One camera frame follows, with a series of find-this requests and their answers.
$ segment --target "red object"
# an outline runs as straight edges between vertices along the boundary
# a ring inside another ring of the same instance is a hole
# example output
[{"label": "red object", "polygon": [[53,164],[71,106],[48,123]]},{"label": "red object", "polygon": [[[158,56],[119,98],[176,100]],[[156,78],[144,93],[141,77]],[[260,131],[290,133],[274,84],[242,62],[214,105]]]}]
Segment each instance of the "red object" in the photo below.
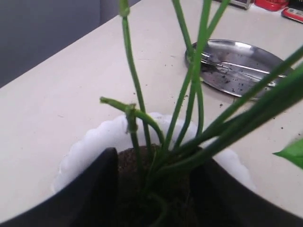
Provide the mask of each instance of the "red object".
[{"label": "red object", "polygon": [[255,0],[255,5],[269,11],[279,11],[285,8],[288,0]]},{"label": "red object", "polygon": [[285,8],[282,11],[282,16],[303,23],[303,11],[293,8]]}]

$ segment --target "gray wall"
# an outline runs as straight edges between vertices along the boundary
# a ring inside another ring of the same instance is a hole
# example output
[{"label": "gray wall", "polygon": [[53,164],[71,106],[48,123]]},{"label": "gray wall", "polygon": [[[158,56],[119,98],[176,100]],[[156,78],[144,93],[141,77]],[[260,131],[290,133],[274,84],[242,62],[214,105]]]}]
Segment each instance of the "gray wall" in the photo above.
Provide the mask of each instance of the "gray wall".
[{"label": "gray wall", "polygon": [[117,14],[118,0],[0,0],[0,87]]}]

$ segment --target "white countertop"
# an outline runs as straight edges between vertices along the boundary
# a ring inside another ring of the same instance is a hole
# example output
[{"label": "white countertop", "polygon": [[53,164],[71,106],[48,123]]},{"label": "white countertop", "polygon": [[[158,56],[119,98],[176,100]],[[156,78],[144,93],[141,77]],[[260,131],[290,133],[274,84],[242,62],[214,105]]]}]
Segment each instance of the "white countertop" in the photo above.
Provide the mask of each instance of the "white countertop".
[{"label": "white countertop", "polygon": [[[201,1],[182,0],[182,5],[195,42]],[[217,6],[214,2],[212,15]],[[129,21],[147,111],[171,114],[187,71],[171,1],[142,0],[132,7]],[[302,37],[302,24],[255,6],[248,11],[229,6],[212,36],[249,43],[282,59],[302,45]],[[136,101],[133,92],[119,17],[2,87],[0,221],[49,197],[58,165],[71,145],[87,130],[121,115],[100,105],[100,96],[129,103]],[[233,102],[209,87],[203,86],[203,92],[206,123]],[[303,171],[272,153],[303,132],[302,116],[303,102],[232,145],[259,194],[301,217]],[[193,119],[197,121],[196,112]]]}]

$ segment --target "oval tray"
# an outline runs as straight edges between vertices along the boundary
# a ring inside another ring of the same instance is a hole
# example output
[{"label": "oval tray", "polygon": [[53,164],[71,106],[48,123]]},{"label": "oval tray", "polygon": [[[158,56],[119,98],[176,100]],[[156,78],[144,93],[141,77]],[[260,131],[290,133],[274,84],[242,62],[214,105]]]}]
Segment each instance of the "oval tray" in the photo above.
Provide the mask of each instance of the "oval tray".
[{"label": "oval tray", "polygon": [[[280,58],[270,52],[249,44],[232,40],[208,40],[204,52],[216,55],[220,61],[230,62],[268,72],[272,71],[277,65],[283,62]],[[187,52],[185,52],[185,61],[188,65]],[[288,69],[283,74],[288,75],[291,71],[292,69]],[[258,80],[245,76],[242,73],[238,73],[236,71],[223,73],[215,67],[205,66],[203,63],[201,65],[201,72],[203,82],[220,91],[237,97],[241,97],[258,82]],[[256,73],[253,76],[262,79],[264,75]],[[276,79],[275,83],[279,83],[280,80],[281,79]],[[252,100],[260,99],[260,97],[270,89],[272,88],[265,87],[262,91],[256,94]]]}]

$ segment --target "dark soil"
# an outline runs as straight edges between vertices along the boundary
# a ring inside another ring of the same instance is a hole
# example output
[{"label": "dark soil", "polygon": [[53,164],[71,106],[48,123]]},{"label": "dark soil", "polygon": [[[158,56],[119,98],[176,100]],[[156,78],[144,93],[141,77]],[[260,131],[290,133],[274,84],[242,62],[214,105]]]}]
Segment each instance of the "dark soil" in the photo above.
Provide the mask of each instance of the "dark soil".
[{"label": "dark soil", "polygon": [[[146,147],[141,147],[143,165],[148,168]],[[152,200],[139,197],[136,156],[133,149],[118,155],[119,191],[112,227],[148,227],[160,215],[160,207]],[[156,193],[168,203],[168,214],[162,226],[197,227],[189,177],[178,176],[157,184]]]}]

